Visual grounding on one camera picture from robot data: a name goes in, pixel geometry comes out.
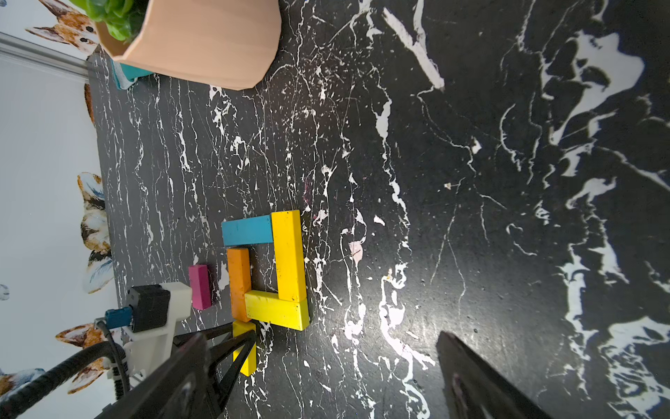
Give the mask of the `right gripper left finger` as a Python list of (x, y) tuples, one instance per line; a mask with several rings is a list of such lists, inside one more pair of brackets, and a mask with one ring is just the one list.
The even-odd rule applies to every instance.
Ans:
[(208, 342), (189, 338), (146, 380), (99, 418), (218, 418), (222, 413), (209, 377)]

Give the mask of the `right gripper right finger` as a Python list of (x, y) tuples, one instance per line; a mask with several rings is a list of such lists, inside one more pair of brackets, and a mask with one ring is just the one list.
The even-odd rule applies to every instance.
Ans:
[(453, 333), (442, 331), (435, 347), (450, 418), (549, 417)]

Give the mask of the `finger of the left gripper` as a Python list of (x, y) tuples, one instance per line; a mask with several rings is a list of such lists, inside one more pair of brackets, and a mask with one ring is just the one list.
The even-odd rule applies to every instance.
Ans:
[(208, 398), (212, 408), (224, 409), (230, 399), (232, 389), (240, 375), (241, 364), (245, 355), (237, 362), (233, 361), (233, 353), (245, 342), (256, 335), (242, 335), (225, 340), (209, 349), (209, 387)]
[(174, 347), (181, 347), (196, 335), (202, 335), (205, 340), (214, 340), (214, 338), (232, 333), (232, 330), (233, 324), (227, 323), (221, 326), (216, 326), (215, 328), (208, 328), (191, 333), (185, 333), (184, 335), (176, 335), (173, 339), (173, 345)]

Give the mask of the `yellow short block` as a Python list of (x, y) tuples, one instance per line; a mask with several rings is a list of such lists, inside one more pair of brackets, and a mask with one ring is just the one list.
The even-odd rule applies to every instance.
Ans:
[[(253, 322), (234, 321), (232, 325), (233, 336), (239, 337), (245, 333), (256, 333), (256, 324)], [(246, 377), (251, 377), (258, 368), (258, 349), (256, 348), (256, 337), (245, 342), (233, 353), (233, 361), (237, 362), (241, 356), (245, 355), (244, 363), (241, 364), (240, 373)]]

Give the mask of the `yellow long block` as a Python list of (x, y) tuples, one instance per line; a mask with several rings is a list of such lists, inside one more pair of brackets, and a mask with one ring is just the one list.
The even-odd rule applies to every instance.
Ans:
[(279, 211), (270, 215), (277, 289), (281, 300), (306, 299), (305, 257), (299, 211)]
[(247, 316), (254, 321), (298, 331), (310, 325), (308, 300), (281, 300), (277, 293), (257, 290), (246, 293), (244, 299)]

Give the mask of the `magenta building block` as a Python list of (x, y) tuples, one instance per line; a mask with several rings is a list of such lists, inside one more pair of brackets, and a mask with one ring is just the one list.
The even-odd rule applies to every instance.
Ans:
[(207, 265), (192, 265), (188, 269), (190, 287), (192, 290), (192, 306), (203, 311), (212, 306), (212, 291)]

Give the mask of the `orange building block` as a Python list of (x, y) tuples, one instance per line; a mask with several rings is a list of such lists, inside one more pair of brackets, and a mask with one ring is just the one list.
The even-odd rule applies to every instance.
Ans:
[(232, 317), (236, 321), (249, 322), (245, 295), (251, 290), (250, 254), (247, 248), (229, 248), (227, 250), (228, 272), (230, 277), (230, 303)]

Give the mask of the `teal building block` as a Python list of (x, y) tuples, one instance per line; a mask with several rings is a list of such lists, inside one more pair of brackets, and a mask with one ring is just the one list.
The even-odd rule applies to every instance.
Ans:
[(271, 244), (273, 232), (271, 217), (256, 216), (222, 222), (223, 245), (226, 247)]

